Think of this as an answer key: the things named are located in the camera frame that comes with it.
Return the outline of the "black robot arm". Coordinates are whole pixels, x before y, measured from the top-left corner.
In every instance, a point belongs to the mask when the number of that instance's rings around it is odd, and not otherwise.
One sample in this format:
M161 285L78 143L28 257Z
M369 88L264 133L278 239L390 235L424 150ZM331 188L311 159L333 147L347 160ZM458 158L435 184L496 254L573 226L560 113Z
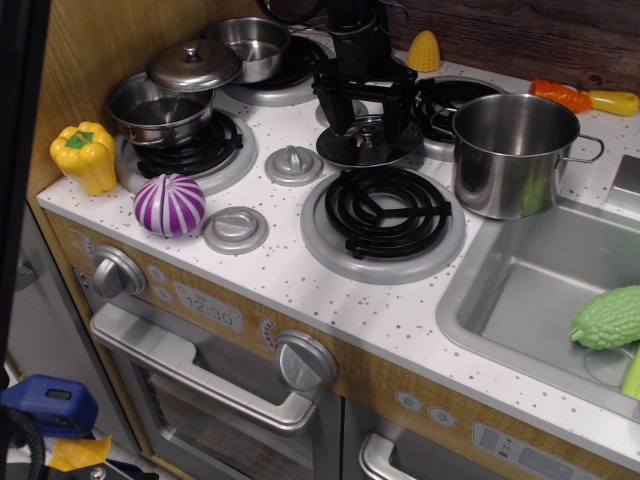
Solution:
M408 127L417 72L392 54L388 1L329 1L327 29L335 57L311 67L313 90L331 129L355 123L354 100L379 103L386 139Z

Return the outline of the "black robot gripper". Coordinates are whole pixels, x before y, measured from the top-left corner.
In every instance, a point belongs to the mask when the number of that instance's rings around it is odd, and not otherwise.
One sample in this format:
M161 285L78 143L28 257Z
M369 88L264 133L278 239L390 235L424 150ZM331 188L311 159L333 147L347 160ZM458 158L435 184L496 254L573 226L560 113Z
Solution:
M327 31L335 56L311 67L314 90L330 128L343 135L355 121L352 100L329 94L371 82L411 85L417 72L395 59L392 34L385 9L329 9ZM383 127L387 136L400 136L409 125L412 98L383 103Z

